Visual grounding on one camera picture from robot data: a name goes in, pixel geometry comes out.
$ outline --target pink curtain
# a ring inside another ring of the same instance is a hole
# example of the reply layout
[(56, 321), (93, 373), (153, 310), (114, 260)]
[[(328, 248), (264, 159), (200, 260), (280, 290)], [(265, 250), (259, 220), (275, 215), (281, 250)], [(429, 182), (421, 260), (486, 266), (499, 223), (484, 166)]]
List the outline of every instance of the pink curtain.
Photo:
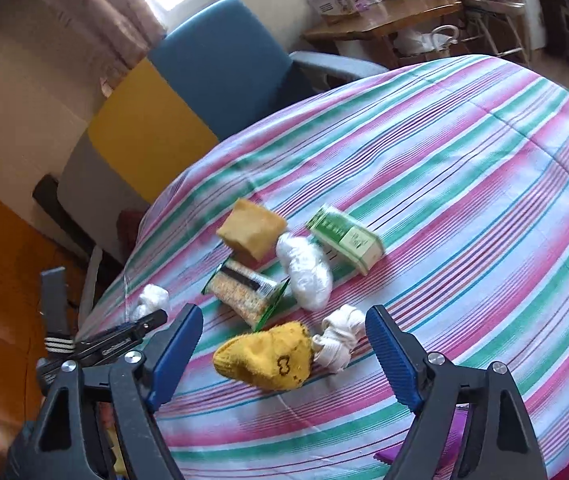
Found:
[(111, 88), (166, 35), (145, 0), (43, 0), (108, 60)]

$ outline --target white plastic bag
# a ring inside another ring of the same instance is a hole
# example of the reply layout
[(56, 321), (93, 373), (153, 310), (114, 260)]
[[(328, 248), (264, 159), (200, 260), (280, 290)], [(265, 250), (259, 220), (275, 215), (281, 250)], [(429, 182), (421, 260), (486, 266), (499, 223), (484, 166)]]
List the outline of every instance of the white plastic bag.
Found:
[(161, 286), (149, 283), (144, 286), (142, 294), (138, 297), (138, 305), (133, 309), (130, 319), (138, 321), (159, 308), (168, 313), (168, 291)]
[(307, 238), (285, 233), (278, 238), (276, 255), (298, 305), (305, 310), (321, 310), (327, 306), (333, 276), (322, 249)]
[[(451, 36), (440, 34), (441, 31), (451, 31)], [(426, 52), (449, 49), (449, 45), (457, 43), (460, 30), (455, 25), (442, 25), (436, 27), (428, 34), (422, 34), (412, 28), (404, 28), (398, 32), (398, 37), (393, 41), (393, 46), (402, 56), (415, 56)]]

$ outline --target wooden floor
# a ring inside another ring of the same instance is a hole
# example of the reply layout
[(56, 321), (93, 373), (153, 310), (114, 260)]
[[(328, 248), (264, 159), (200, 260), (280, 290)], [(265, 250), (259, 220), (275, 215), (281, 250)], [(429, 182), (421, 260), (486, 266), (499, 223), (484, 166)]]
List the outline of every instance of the wooden floor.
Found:
[(0, 468), (8, 445), (40, 405), (35, 366), (45, 355), (39, 273), (67, 267), (69, 299), (84, 273), (69, 255), (0, 202)]

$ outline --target chair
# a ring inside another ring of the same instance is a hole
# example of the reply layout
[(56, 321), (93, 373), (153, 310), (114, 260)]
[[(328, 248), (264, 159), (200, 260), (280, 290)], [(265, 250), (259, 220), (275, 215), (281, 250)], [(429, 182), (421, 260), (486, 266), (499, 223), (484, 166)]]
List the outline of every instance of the chair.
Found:
[(345, 81), (387, 71), (330, 54), (287, 55), (241, 1), (222, 0), (184, 22), (127, 75), (59, 182), (48, 175), (34, 190), (36, 202), (92, 255), (81, 320), (83, 305), (90, 310), (93, 303), (99, 262), (118, 269), (126, 259), (116, 234), (120, 212), (146, 210), (216, 144), (314, 95), (303, 70)]
[[(510, 54), (519, 54), (523, 64), (529, 66), (529, 48), (523, 44), (518, 33), (516, 23), (519, 16), (525, 15), (525, 3), (523, 0), (461, 0), (465, 6), (465, 14), (469, 23), (473, 24), (476, 34), (463, 41), (484, 39), (494, 56), (504, 57)], [(500, 51), (496, 46), (489, 30), (489, 17), (496, 18), (506, 23), (511, 35), (514, 38), (513, 48)]]

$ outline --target striped bedsheet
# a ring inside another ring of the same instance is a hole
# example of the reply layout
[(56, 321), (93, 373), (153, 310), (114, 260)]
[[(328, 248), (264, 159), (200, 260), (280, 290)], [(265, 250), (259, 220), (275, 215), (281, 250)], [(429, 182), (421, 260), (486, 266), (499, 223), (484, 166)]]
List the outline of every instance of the striped bedsheet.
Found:
[[(314, 368), (298, 390), (216, 374), (212, 353), (247, 329), (200, 293), (229, 251), (215, 230), (239, 197), (296, 234), (323, 203), (384, 241), (367, 277), (332, 258), (323, 312), (285, 303), (274, 323), (318, 331), (344, 303), (382, 303), (402, 330), (457, 364), (509, 366), (549, 476), (569, 463), (569, 92), (515, 64), (455, 57), (360, 80), (226, 140), (146, 214), (138, 244), (81, 335), (127, 319), (146, 283), (186, 302), (204, 333), (157, 421), (186, 478), (381, 478), (373, 453), (412, 421), (364, 338), (349, 367)], [(282, 269), (270, 254), (260, 267)]]

